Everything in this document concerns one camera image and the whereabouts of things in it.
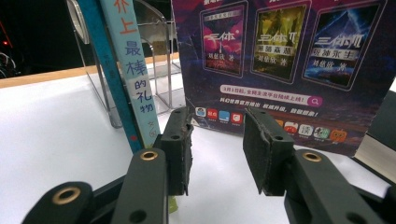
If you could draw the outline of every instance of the light blue book spine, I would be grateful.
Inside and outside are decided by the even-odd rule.
[[[145,148],[160,133],[132,0],[100,0]]]
[[[123,89],[120,72],[112,54],[111,44],[106,35],[106,23],[102,9],[96,0],[79,0],[84,20],[90,33],[91,42],[95,47],[99,62],[106,76],[108,87],[120,115],[123,129],[133,153],[142,148],[137,128],[134,125],[134,113],[128,105],[128,97]]]

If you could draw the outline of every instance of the blue book cover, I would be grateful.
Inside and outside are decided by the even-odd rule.
[[[160,126],[134,14],[134,3],[132,0],[100,2],[144,147],[150,148],[160,133]]]
[[[111,44],[106,36],[106,23],[102,9],[95,0],[80,0],[78,4],[87,23],[91,42],[95,47],[99,62],[102,65],[131,150],[133,153],[136,153],[142,148],[142,144],[140,143],[137,129],[134,126],[134,114],[128,105],[128,97],[123,89],[120,72],[112,54]]]

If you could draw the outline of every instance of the box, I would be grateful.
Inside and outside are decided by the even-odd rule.
[[[395,77],[390,0],[173,0],[196,125],[267,110],[296,145],[353,156]]]

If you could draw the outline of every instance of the row of app icons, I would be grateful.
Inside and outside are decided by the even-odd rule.
[[[244,115],[238,112],[230,112],[227,110],[217,110],[215,108],[196,107],[195,114],[198,117],[220,120],[224,122],[231,122],[234,124],[242,124],[244,122]]]
[[[296,122],[277,119],[276,122],[283,127],[287,133],[299,134],[302,136],[314,136],[318,139],[330,139],[334,142],[344,142],[347,138],[347,132],[344,130],[330,130],[324,127],[314,127],[309,124],[298,124]]]

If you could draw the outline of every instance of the white tabletop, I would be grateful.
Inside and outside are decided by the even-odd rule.
[[[159,116],[163,130],[169,114]],[[49,189],[98,189],[125,175],[132,151],[86,76],[0,89],[0,223],[21,223]],[[383,196],[388,184],[350,158],[325,153],[346,179]],[[259,195],[242,137],[195,128],[190,196],[170,223],[288,223],[282,197]]]

